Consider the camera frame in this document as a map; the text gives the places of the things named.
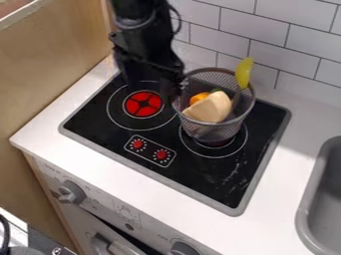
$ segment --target red knob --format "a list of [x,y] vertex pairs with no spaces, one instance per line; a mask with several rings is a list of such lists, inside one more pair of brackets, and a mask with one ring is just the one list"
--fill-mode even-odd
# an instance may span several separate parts
[[137,139],[133,141],[133,147],[138,149],[138,148],[142,148],[144,146],[144,142]]
[[160,160],[166,159],[167,155],[167,152],[164,150],[157,151],[157,158]]

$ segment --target toy stove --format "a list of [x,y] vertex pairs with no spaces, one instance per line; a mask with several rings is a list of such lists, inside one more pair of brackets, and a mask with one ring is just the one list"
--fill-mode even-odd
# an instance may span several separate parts
[[157,81],[132,91],[122,75],[65,120],[62,134],[228,215],[245,209],[290,119],[257,101],[239,133],[219,147],[181,128]]

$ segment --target black stovetop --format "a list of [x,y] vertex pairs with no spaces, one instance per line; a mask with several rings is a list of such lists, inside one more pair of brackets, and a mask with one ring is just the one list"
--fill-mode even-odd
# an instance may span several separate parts
[[[209,148],[181,129],[171,106],[163,107],[158,99],[159,89],[156,82],[141,82],[136,94],[119,75],[66,120],[61,131],[237,208],[255,173],[259,179],[270,159],[275,146],[269,151],[269,145],[281,137],[288,111],[257,101],[229,144]],[[143,100],[149,104],[139,108]]]

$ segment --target tile backsplash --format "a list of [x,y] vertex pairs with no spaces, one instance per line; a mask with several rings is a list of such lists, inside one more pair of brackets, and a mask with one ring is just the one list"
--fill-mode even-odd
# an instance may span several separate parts
[[182,18],[173,48],[188,70],[234,70],[250,56],[256,87],[341,108],[341,0],[169,1]]

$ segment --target stove knob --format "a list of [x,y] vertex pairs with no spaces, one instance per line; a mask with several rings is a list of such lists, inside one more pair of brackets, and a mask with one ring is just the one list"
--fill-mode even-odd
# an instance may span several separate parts
[[159,160],[166,159],[169,154],[165,150],[158,150],[157,151],[157,158]]
[[87,198],[87,194],[83,191],[83,189],[71,180],[64,181],[58,189],[62,194],[58,198],[61,203],[73,203],[78,205]]
[[172,247],[168,255],[200,255],[197,251],[191,248],[189,245],[181,242],[176,242]]
[[136,148],[136,149],[139,149],[139,148],[142,148],[144,146],[144,142],[139,140],[139,139],[136,139],[133,141],[133,147]]

